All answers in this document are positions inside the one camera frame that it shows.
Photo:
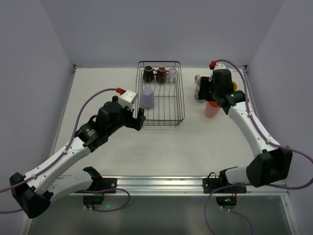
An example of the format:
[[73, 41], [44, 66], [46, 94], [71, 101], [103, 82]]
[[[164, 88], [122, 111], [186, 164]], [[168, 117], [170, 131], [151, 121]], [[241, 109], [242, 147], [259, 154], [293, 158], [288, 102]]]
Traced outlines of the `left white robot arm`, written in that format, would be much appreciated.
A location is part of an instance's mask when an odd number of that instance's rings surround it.
[[139, 108], [133, 111], [117, 101], [109, 101], [83, 124], [74, 137], [56, 154], [26, 174], [16, 172], [10, 179], [12, 196], [29, 218], [45, 212], [52, 202], [80, 191], [97, 191], [102, 187], [102, 176], [92, 166], [74, 176], [60, 178], [72, 165], [105, 144], [121, 127], [141, 130], [146, 117]]

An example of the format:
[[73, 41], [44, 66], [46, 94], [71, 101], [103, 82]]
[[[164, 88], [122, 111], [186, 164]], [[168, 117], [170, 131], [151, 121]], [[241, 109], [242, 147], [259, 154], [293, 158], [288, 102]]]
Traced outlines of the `lavender plastic cup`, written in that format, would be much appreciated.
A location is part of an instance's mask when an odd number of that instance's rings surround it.
[[151, 88], [146, 87], [142, 90], [141, 105], [145, 109], [150, 109], [154, 106], [154, 92]]

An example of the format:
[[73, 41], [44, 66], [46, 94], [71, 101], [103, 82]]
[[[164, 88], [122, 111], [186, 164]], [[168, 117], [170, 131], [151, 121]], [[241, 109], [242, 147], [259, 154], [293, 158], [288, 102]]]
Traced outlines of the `cream patterned large mug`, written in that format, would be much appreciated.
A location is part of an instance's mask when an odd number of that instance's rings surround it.
[[194, 92], [194, 99], [198, 103], [204, 103], [204, 100], [199, 100], [199, 91], [200, 91], [200, 83], [201, 83], [201, 76], [197, 74], [194, 78], [195, 81], [195, 92]]

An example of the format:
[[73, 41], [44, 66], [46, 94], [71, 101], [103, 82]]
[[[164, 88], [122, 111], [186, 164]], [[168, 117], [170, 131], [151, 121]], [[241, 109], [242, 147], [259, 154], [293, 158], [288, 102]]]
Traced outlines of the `pink plastic cup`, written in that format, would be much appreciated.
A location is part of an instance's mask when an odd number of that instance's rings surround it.
[[204, 114], [207, 118], [214, 118], [220, 109], [216, 101], [207, 101]]

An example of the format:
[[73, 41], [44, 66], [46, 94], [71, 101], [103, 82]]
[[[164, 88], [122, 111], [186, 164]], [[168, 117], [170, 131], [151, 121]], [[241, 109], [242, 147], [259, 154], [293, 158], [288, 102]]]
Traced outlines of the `black ceramic mug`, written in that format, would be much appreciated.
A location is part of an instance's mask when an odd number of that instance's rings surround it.
[[146, 65], [144, 67], [143, 72], [143, 80], [145, 82], [152, 82], [154, 80], [154, 76], [156, 75], [157, 70], [155, 70], [152, 66]]

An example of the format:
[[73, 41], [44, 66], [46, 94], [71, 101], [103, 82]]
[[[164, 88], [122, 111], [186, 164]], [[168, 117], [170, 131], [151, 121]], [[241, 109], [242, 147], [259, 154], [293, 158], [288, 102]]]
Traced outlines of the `white floral mug orange inside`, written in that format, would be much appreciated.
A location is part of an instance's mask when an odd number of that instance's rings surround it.
[[232, 81], [232, 85], [233, 85], [233, 90], [234, 91], [237, 91], [237, 83], [236, 82], [234, 82], [234, 81]]

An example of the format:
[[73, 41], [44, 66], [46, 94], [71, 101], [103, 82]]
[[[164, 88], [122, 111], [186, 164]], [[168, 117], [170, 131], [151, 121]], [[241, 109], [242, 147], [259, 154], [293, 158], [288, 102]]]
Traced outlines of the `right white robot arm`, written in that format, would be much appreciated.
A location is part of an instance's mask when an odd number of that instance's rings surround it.
[[210, 77], [201, 77], [198, 97], [215, 101], [241, 130], [253, 160], [248, 166], [232, 167], [220, 172], [222, 185], [251, 184], [258, 188], [286, 179], [292, 152], [279, 146], [261, 124], [243, 91], [234, 90], [228, 69], [218, 69]]

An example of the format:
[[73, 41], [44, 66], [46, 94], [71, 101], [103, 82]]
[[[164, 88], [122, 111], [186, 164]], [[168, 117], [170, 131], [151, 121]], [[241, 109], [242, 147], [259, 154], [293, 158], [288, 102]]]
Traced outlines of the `brown ceramic mug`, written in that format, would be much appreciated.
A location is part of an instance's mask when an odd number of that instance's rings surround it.
[[164, 84], [167, 80], [167, 70], [165, 67], [159, 67], [156, 72], [156, 81], [159, 84]]

